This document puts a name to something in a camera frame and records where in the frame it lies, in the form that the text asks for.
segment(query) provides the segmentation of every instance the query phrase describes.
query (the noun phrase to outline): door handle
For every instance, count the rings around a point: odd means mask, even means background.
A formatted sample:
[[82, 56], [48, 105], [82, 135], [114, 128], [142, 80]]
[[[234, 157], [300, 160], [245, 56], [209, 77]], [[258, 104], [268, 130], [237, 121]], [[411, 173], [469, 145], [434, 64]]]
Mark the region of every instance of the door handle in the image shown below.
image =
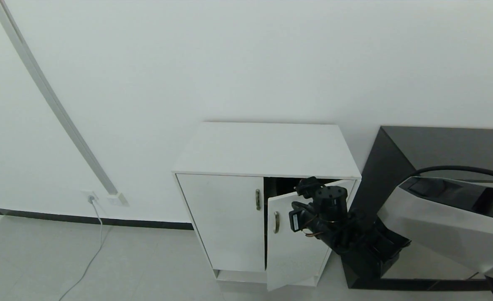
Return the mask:
[[274, 212], [274, 233], [278, 233], [279, 231], [279, 212]]
[[255, 208], [258, 211], [261, 210], [261, 191], [259, 189], [255, 190]]

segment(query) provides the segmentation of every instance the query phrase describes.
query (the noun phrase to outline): cabinet door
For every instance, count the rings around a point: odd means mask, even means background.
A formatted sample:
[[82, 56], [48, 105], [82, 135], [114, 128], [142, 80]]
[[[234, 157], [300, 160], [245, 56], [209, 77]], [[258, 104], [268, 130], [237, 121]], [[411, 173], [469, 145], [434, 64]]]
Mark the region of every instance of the cabinet door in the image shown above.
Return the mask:
[[176, 176], [212, 268], [264, 272], [263, 178]]
[[[342, 180], [326, 186], [345, 187], [348, 195], [351, 195], [354, 184], [354, 180]], [[318, 276], [329, 249], [321, 240], [291, 230], [289, 212], [293, 210], [291, 203], [294, 201], [306, 203], [311, 202], [311, 199], [306, 200], [294, 192], [269, 198], [268, 201], [268, 290]], [[279, 215], [279, 225], [276, 223], [276, 213]]]

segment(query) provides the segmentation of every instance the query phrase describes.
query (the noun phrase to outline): white cable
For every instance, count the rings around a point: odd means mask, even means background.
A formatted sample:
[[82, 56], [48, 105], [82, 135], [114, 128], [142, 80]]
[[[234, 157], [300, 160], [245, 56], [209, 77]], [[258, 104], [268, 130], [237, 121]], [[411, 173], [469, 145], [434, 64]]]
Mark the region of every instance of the white cable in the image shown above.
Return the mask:
[[100, 248], [97, 250], [97, 252], [94, 255], [94, 257], [92, 257], [92, 259], [90, 260], [90, 262], [86, 266], [86, 269], [84, 269], [84, 273], [82, 273], [81, 278], [76, 282], [76, 284], [72, 285], [72, 287], [70, 287], [66, 291], [66, 293], [64, 293], [64, 295], [61, 296], [61, 298], [59, 299], [59, 301], [61, 301], [64, 298], [64, 296], [66, 296], [66, 294], [68, 294], [76, 285], [78, 285], [79, 282], [81, 282], [81, 280], [86, 275], [86, 272], [88, 271], [88, 268], [90, 268], [90, 265], [91, 265], [92, 261], [94, 261], [94, 258], [96, 258], [97, 254], [101, 251], [101, 247], [103, 246], [103, 241], [101, 239], [101, 234], [102, 234], [102, 230], [103, 230], [103, 222], [101, 221], [100, 215], [97, 213], [96, 206], [94, 206], [94, 197], [93, 196], [88, 197], [88, 202], [90, 204], [92, 204], [92, 207], [94, 208], [94, 212], [96, 213], [97, 219], [100, 221]]

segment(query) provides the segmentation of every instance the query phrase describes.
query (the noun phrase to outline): gray tile floor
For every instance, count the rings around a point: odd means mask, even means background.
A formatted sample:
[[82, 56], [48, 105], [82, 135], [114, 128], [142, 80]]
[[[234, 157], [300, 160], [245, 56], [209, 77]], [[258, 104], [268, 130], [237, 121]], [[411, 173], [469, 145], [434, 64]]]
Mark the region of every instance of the gray tile floor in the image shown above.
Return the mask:
[[[99, 225], [0, 216], [0, 301], [57, 301], [99, 247]], [[489, 292], [349, 290], [333, 255], [317, 288], [221, 283], [193, 231], [104, 227], [103, 249], [66, 301], [493, 301]]]

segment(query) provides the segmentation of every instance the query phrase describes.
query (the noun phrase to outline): wall outlet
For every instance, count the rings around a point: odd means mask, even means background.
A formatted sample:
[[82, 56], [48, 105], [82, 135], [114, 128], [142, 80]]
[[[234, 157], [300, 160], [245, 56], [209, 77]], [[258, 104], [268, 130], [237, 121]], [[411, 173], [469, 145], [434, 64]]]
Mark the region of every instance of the wall outlet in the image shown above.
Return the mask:
[[110, 204], [115, 206], [129, 207], [128, 200], [125, 199], [124, 194], [122, 192], [118, 192], [118, 194], [109, 194], [107, 196], [107, 200], [109, 200]]
[[82, 193], [82, 194], [83, 194], [83, 196], [84, 196], [84, 200], [85, 200], [85, 201], [87, 201], [87, 202], [90, 202], [90, 201], [88, 200], [88, 198], [89, 198], [90, 196], [93, 196], [95, 201], [97, 201], [97, 200], [98, 200], [97, 195], [94, 193], [94, 191], [90, 191], [90, 190], [81, 190], [81, 193]]

